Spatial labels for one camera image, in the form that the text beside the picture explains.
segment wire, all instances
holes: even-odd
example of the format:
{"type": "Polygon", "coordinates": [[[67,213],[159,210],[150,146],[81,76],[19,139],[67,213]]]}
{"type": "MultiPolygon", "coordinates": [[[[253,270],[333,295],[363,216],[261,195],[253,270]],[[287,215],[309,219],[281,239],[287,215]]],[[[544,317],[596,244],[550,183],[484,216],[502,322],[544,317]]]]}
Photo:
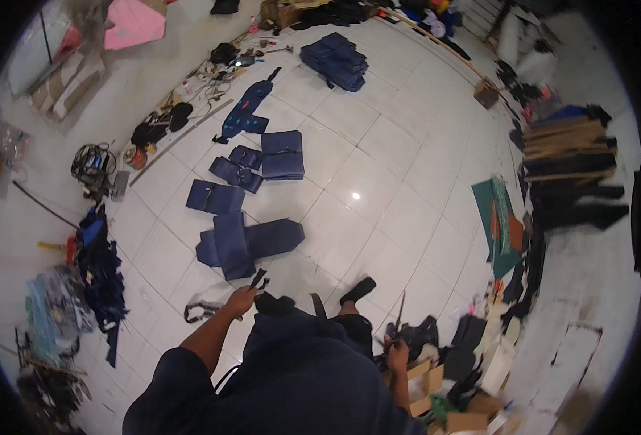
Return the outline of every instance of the wire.
{"type": "Polygon", "coordinates": [[[40,207],[43,207],[43,208],[44,208],[45,210],[47,210],[48,212],[52,213],[56,218],[60,219],[62,222],[66,223],[67,225],[70,225],[70,226],[71,226],[72,228],[74,228],[75,230],[80,230],[80,228],[79,228],[79,226],[78,226],[78,225],[75,225],[75,224],[73,224],[72,222],[67,221],[66,219],[64,219],[64,218],[63,218],[62,216],[60,216],[59,214],[57,214],[57,213],[55,213],[54,211],[52,211],[52,210],[51,210],[47,205],[45,205],[45,204],[41,203],[40,201],[38,201],[37,199],[35,199],[35,197],[34,197],[34,196],[32,196],[31,194],[29,194],[29,193],[28,193],[28,191],[27,191],[26,189],[24,189],[23,187],[21,187],[21,185],[20,185],[16,180],[13,180],[13,181],[12,181],[12,183],[13,183],[13,185],[14,185],[14,186],[18,187],[18,188],[20,189],[20,191],[21,191],[21,192],[23,192],[26,196],[28,196],[30,199],[32,199],[33,201],[35,201],[35,203],[36,203],[36,204],[38,204],[40,207]]]}

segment clothing pile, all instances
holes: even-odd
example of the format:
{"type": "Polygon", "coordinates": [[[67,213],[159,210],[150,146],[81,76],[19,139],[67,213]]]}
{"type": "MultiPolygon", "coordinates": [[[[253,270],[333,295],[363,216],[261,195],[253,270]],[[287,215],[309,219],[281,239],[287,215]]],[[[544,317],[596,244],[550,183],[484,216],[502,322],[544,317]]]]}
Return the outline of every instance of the clothing pile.
{"type": "Polygon", "coordinates": [[[367,57],[357,46],[339,33],[301,48],[301,60],[325,77],[328,87],[337,84],[345,91],[357,92],[364,85],[367,57]]]}

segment pink fabric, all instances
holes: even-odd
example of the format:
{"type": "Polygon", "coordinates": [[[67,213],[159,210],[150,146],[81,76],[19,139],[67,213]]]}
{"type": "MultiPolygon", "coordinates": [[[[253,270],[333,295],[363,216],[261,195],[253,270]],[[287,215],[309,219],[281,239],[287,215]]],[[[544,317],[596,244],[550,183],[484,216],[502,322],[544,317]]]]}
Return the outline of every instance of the pink fabric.
{"type": "Polygon", "coordinates": [[[106,30],[103,48],[117,50],[163,38],[166,17],[140,0],[115,0],[107,7],[115,27],[106,30]]]}

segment black shoe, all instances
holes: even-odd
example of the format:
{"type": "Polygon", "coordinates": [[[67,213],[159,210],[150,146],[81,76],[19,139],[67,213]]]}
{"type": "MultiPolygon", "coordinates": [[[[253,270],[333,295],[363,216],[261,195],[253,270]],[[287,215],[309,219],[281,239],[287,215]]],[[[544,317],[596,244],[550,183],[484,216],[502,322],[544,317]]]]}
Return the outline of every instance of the black shoe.
{"type": "Polygon", "coordinates": [[[340,298],[340,306],[346,301],[357,302],[361,298],[368,295],[369,291],[372,291],[376,287],[376,281],[374,281],[370,276],[367,276],[361,280],[353,289],[347,292],[345,296],[340,298]]]}

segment hand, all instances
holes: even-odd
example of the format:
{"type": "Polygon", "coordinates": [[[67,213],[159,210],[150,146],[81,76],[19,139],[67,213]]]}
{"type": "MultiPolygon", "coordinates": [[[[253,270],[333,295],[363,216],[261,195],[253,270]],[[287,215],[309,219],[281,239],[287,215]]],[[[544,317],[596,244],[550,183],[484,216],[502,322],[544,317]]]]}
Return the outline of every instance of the hand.
{"type": "Polygon", "coordinates": [[[388,335],[383,337],[383,342],[388,349],[386,364],[392,372],[406,372],[408,370],[408,344],[404,340],[391,340],[388,335]]]}
{"type": "Polygon", "coordinates": [[[229,300],[222,307],[222,311],[227,312],[232,319],[237,319],[246,314],[250,307],[253,306],[253,299],[257,290],[255,287],[244,285],[231,293],[229,300]]]}

